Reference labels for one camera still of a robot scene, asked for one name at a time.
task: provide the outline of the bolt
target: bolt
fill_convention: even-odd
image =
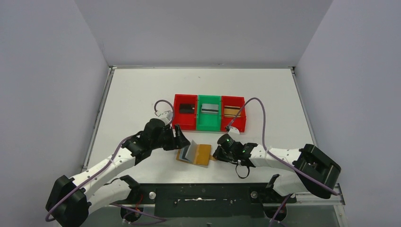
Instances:
[[[251,198],[252,199],[256,199],[257,197],[258,197],[258,193],[257,192],[255,192],[255,191],[251,192]]]
[[[155,192],[150,192],[149,193],[149,199],[154,200],[156,198],[156,193]]]

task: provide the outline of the wall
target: wall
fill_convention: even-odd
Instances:
[[[401,226],[401,1],[334,0],[296,67],[351,226]]]
[[[83,163],[107,71],[73,0],[1,1],[2,226],[52,226],[44,206]]]
[[[75,0],[110,65],[288,67],[332,0]]]

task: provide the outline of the metal frame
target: metal frame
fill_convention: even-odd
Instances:
[[[103,109],[105,107],[105,103],[106,103],[107,95],[108,95],[108,92],[109,92],[109,89],[110,89],[110,85],[111,85],[111,82],[112,82],[112,79],[113,79],[114,71],[116,69],[138,69],[138,68],[140,68],[140,69],[221,69],[221,68],[227,69],[227,68],[234,68],[234,67],[223,66],[223,64],[211,65],[209,67],[142,67],[142,66],[118,66],[117,67],[117,66],[110,66],[109,73],[108,73],[107,80],[106,80],[106,84],[105,84],[105,88],[104,88],[104,91],[103,91],[103,94],[102,94],[102,99],[101,99],[101,102],[100,102],[100,105],[99,105],[99,109],[97,111],[97,116],[96,116],[96,121],[95,121],[95,125],[94,125],[92,138],[90,140],[90,145],[89,145],[89,148],[88,148],[88,151],[87,151],[87,155],[85,157],[85,161],[84,161],[84,164],[83,164],[83,170],[86,170],[87,166],[89,164],[90,156],[92,154],[93,145],[94,145],[94,142],[95,142],[95,139],[96,139],[97,130],[99,128],[100,120],[102,118]],[[307,111],[305,109],[305,105],[304,105],[304,102],[302,100],[301,93],[300,93],[299,88],[298,88],[298,83],[297,83],[297,80],[296,80],[294,67],[289,67],[289,69],[291,70],[291,73],[292,73],[292,76],[293,76],[293,80],[294,80],[294,83],[295,83],[295,86],[296,86],[296,90],[298,92],[298,96],[299,96],[299,99],[300,99],[300,102],[301,102],[301,106],[302,106],[302,109],[303,109],[304,114],[305,114],[306,122],[308,124],[308,128],[309,128],[309,131],[311,133],[312,141],[313,141],[313,143],[315,145],[317,145],[317,141],[316,141],[316,138],[314,136],[313,129],[312,129],[311,123],[309,121],[309,117],[308,117]],[[346,215],[345,215],[345,212],[344,212],[344,207],[343,207],[345,205],[345,201],[344,201],[344,197],[342,195],[341,187],[340,187],[340,185],[338,183],[336,184],[334,190],[339,193],[339,196],[338,197],[331,197],[328,200],[324,200],[324,199],[318,198],[318,197],[316,197],[316,196],[314,196],[314,195],[312,195],[310,193],[306,193],[306,192],[297,193],[296,194],[297,203],[288,204],[288,206],[300,206],[300,205],[302,205],[302,206],[305,206],[305,205],[310,205],[310,206],[316,206],[316,205],[334,206],[334,209],[335,209],[335,212],[336,212],[336,216],[337,216],[337,219],[338,219],[338,222],[339,222],[339,226],[340,227],[348,227],[348,222],[347,222],[347,218],[346,218]],[[279,204],[264,204],[264,206],[278,206],[278,205]],[[154,207],[154,205],[152,205],[152,204],[150,204],[150,205],[140,205],[139,207]]]

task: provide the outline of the purple cable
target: purple cable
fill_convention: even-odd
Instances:
[[[165,218],[161,218],[161,217],[157,217],[157,216],[154,216],[154,215],[151,215],[151,214],[147,214],[147,213],[144,213],[144,212],[142,212],[142,211],[138,211],[138,210],[135,210],[135,209],[132,209],[132,208],[129,208],[129,207],[120,205],[120,204],[111,203],[111,205],[116,206],[116,207],[121,207],[121,208],[126,209],[126,210],[129,210],[129,211],[131,211],[131,212],[139,213],[139,214],[141,214],[141,215],[145,215],[145,216],[148,216],[148,217],[150,217],[150,218],[155,218],[155,219],[158,219],[158,220],[159,220],[159,221],[153,221],[153,222],[147,222],[147,223],[135,223],[135,222],[132,222],[132,223],[131,223],[132,225],[137,225],[137,226],[148,226],[148,225],[154,225],[154,224],[157,224],[157,223],[162,223],[162,222],[167,221],[167,219],[165,219]]]
[[[302,171],[300,171],[299,169],[295,168],[294,166],[288,164],[287,162],[281,160],[281,158],[278,158],[277,156],[275,156],[274,154],[272,154],[266,147],[265,141],[264,141],[264,137],[265,137],[265,131],[266,131],[266,111],[264,110],[264,105],[262,103],[262,101],[256,97],[250,98],[248,101],[246,101],[246,103],[241,107],[241,109],[239,109],[238,113],[235,115],[235,117],[230,121],[230,123],[228,124],[228,127],[231,126],[234,123],[234,120],[238,117],[238,115],[240,114],[240,112],[245,108],[245,106],[251,101],[251,100],[257,100],[261,107],[262,107],[262,111],[263,111],[263,131],[262,131],[262,144],[263,144],[263,148],[267,151],[267,153],[272,156],[274,159],[276,159],[277,161],[281,162],[282,164],[288,166],[289,168],[291,168],[292,170],[294,170],[295,172],[297,172],[298,174],[301,174],[303,177],[305,177],[306,179],[312,181],[313,183],[317,184],[318,186],[322,187],[323,189],[329,191],[331,194],[333,195],[338,195],[338,193],[327,187],[326,185],[322,184],[321,182],[315,180],[314,178],[308,176],[307,174],[303,173]]]
[[[281,208],[283,208],[284,204],[286,204],[287,200],[289,199],[289,197],[290,197],[291,195],[292,195],[292,194],[287,195],[287,196],[285,197],[285,199],[283,200],[283,202],[280,204],[280,206],[279,206],[279,208],[277,209],[276,213],[274,213],[273,217],[272,217],[271,220],[270,220],[269,227],[271,227],[271,225],[273,225],[273,222],[275,221],[276,216],[279,214]]]
[[[91,181],[93,178],[95,178],[96,176],[98,176],[101,172],[103,172],[105,169],[107,169],[110,164],[112,163],[112,161],[114,160],[115,156],[117,155],[118,150],[120,149],[121,145],[128,139],[130,139],[132,136],[129,136],[123,140],[121,140],[121,142],[118,144],[117,148],[115,149],[114,153],[112,154],[112,158],[109,160],[109,162],[107,162],[107,164],[100,169],[97,173],[95,173],[93,176],[91,176],[90,178],[88,178],[87,180],[85,180],[84,182],[82,182],[80,185],[78,185],[76,188],[74,188],[72,191],[70,191],[66,196],[64,196],[64,198],[62,198],[58,203],[56,203],[56,205],[54,205],[50,211],[47,213],[45,220],[47,222],[51,222],[54,221],[55,219],[52,218],[50,219],[50,215],[54,212],[54,210],[56,210],[56,208],[58,206],[60,206],[60,204],[62,204],[66,199],[68,199],[68,197],[70,197],[72,194],[74,194],[76,191],[78,191],[81,187],[83,187],[85,184],[87,184],[89,181]]]
[[[173,117],[171,118],[171,121],[170,121],[168,124],[173,123],[173,119],[174,119],[174,117],[175,117],[175,114],[174,114],[174,107],[173,107],[173,105],[171,105],[171,103],[170,103],[169,101],[164,100],[164,99],[158,100],[158,101],[155,103],[155,105],[153,106],[153,109],[155,110],[155,113],[157,112],[157,109],[156,109],[157,104],[158,104],[158,103],[161,103],[161,102],[167,103],[167,104],[171,107],[171,111],[173,112]]]

